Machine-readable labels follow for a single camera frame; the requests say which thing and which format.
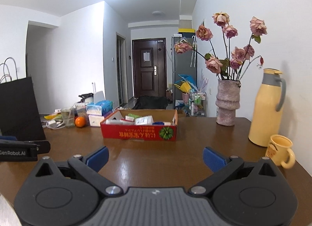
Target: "refrigerator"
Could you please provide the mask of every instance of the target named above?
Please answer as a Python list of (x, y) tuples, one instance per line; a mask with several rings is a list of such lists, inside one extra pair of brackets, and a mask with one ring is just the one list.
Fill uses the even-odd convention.
[[(193, 44), (193, 38), (191, 35), (195, 35), (195, 33), (188, 33), (189, 37), (186, 37), (189, 43)], [(180, 37), (172, 37), (172, 81), (173, 84), (175, 84), (177, 81), (181, 80), (181, 77), (178, 75), (190, 75), (194, 79), (194, 81), (197, 83), (197, 57), (195, 60), (196, 53), (193, 57), (193, 62), (191, 65), (191, 56), (192, 51), (188, 51), (185, 53), (177, 54), (174, 50), (174, 44), (179, 42), (181, 40)], [(173, 104), (175, 106), (176, 100), (182, 100), (182, 92), (176, 87), (173, 86)]]

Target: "mug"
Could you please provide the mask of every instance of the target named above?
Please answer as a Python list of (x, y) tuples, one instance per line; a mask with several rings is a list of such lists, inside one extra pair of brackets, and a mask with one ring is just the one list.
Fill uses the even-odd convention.
[(294, 151), (291, 149), (292, 145), (293, 143), (287, 137), (272, 135), (266, 149), (266, 156), (271, 158), (275, 165), (290, 169), (296, 162)]

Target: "brown door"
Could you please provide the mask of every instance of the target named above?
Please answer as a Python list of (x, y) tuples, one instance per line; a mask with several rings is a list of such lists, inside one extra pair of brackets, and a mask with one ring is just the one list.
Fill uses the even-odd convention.
[(133, 40), (135, 97), (164, 97), (167, 87), (166, 39)]

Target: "orange fruit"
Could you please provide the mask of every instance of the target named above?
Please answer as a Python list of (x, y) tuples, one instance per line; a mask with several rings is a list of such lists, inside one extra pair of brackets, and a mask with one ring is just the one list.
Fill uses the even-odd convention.
[(85, 118), (84, 117), (77, 117), (75, 120), (76, 127), (84, 127), (85, 126)]

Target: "gray ribbed panel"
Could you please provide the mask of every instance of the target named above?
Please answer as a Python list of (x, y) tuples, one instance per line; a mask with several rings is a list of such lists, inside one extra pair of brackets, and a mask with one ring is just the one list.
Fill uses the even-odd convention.
[(204, 198), (182, 188), (130, 188), (119, 198), (106, 199), (81, 226), (229, 226)]

